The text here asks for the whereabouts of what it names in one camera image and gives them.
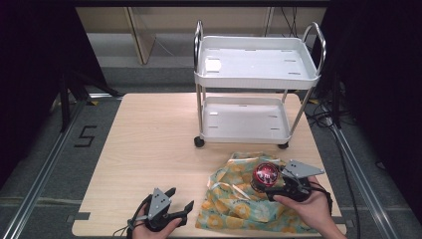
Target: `colorful cloth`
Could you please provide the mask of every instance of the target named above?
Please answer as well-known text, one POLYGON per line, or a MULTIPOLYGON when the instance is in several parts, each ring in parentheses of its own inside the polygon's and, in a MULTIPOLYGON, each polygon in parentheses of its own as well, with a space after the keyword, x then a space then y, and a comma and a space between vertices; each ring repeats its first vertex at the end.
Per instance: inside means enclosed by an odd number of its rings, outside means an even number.
MULTIPOLYGON (((264 152, 233 153, 227 163, 210 176, 196 227, 315 233, 296 211, 269 201, 265 193, 251 187, 253 171, 262 162, 286 165, 264 152)), ((275 186, 283 183, 280 177, 275 186)))

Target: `fingertip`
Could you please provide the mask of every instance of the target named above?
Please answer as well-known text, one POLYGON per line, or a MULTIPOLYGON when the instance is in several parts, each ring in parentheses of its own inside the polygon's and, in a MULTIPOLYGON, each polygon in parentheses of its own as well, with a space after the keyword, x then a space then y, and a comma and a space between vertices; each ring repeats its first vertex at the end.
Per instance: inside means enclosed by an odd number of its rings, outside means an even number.
POLYGON ((273 199, 275 201, 278 201, 278 202, 282 202, 283 201, 283 198, 285 198, 285 197, 284 196, 281 196, 281 195, 274 195, 273 196, 273 199))
POLYGON ((308 177, 308 181, 309 181, 309 182, 319 183, 319 182, 317 181, 317 178, 316 178, 315 176, 309 176, 309 177, 308 177))
POLYGON ((143 206, 140 208, 139 212, 137 213, 137 215, 138 215, 138 216, 143 216, 143 214, 145 214, 145 207, 146 207, 146 204, 145 204, 145 205, 143 205, 143 206))
POLYGON ((178 226, 179 224, 180 224, 180 222, 182 222, 182 218, 176 218, 176 219, 174 219, 174 225, 175 226, 178 226))

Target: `metal rail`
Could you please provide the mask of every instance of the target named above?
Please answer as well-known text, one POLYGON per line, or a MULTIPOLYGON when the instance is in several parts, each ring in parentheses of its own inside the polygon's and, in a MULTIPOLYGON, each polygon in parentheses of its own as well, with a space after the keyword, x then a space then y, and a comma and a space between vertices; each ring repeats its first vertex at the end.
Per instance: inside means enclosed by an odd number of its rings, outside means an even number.
POLYGON ((72 112, 71 121, 68 127, 64 131, 60 132, 58 139, 56 140, 55 145, 53 146, 53 149, 51 150, 49 156, 44 162, 44 165, 38 173, 34 183, 32 184, 31 189, 22 201, 15 216, 10 221, 6 233, 3 235, 3 239, 19 238, 20 234, 22 233, 22 230, 25 227, 26 222, 28 221, 35 207, 35 204, 37 203, 38 198, 41 195, 44 186, 46 185, 56 165, 56 162, 65 146, 68 136, 72 131, 75 121, 81 113, 82 109, 84 108, 85 104, 86 102, 78 102, 76 104, 72 112))
POLYGON ((379 232, 381 233, 382 238, 388 239, 395 239, 399 238, 392 222, 386 213, 384 207, 382 206, 381 202, 379 201, 378 197, 376 196, 375 192, 373 191, 372 187, 369 184, 369 181, 366 178, 362 168, 359 165, 356 157, 353 154, 348 142, 342 133, 340 128, 337 128, 331 121, 331 119, 327 119, 329 121, 329 125, 331 125, 332 132, 335 133, 335 136, 339 140, 339 144, 341 145, 341 150, 344 152, 344 159, 350 172, 356 182, 356 185, 362 194, 363 200, 365 201, 372 217, 375 221, 376 226, 378 227, 379 232))

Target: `wooden table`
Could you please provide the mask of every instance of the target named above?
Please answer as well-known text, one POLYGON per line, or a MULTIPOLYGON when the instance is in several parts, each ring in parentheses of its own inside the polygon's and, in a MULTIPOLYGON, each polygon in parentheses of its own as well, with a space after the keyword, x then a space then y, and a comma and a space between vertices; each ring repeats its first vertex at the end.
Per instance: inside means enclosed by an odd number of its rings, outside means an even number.
MULTIPOLYGON (((265 97, 281 96, 265 94, 265 97)), ((291 123, 300 105, 296 95, 288 95, 286 109, 291 123)), ((211 142, 197 148, 193 143, 193 138, 199 135, 197 116, 194 93, 124 96, 80 208, 80 213, 90 213, 90 217, 88 220, 76 220, 73 233, 77 236, 111 236, 126 225, 127 219, 132 217, 154 187, 163 191, 176 187, 169 212, 182 210, 191 200, 195 204, 188 215, 187 225, 175 230, 172 237, 316 236, 195 228, 209 175, 223 165, 234 151, 265 151, 278 155, 282 160, 293 158, 323 167, 305 117, 301 118, 289 148, 278 149, 272 144, 211 142)), ((326 174, 317 178, 326 190, 332 192, 326 174)), ((341 216, 333 194, 332 197, 332 215, 341 216)), ((345 225, 339 224, 338 227, 345 233, 345 225)))

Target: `caster wheel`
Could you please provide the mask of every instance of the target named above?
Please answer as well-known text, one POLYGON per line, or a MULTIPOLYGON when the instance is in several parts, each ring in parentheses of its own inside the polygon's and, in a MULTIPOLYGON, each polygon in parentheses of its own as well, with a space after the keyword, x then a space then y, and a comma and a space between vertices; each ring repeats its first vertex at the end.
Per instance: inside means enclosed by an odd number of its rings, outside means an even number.
POLYGON ((201 139, 201 137, 196 136, 193 141, 195 142, 196 147, 202 147, 205 144, 204 139, 201 139))
POLYGON ((286 148, 288 148, 288 147, 289 147, 289 143, 288 143, 288 142, 286 142, 286 143, 284 143, 284 144, 278 144, 278 147, 279 147, 279 149, 286 149, 286 148))

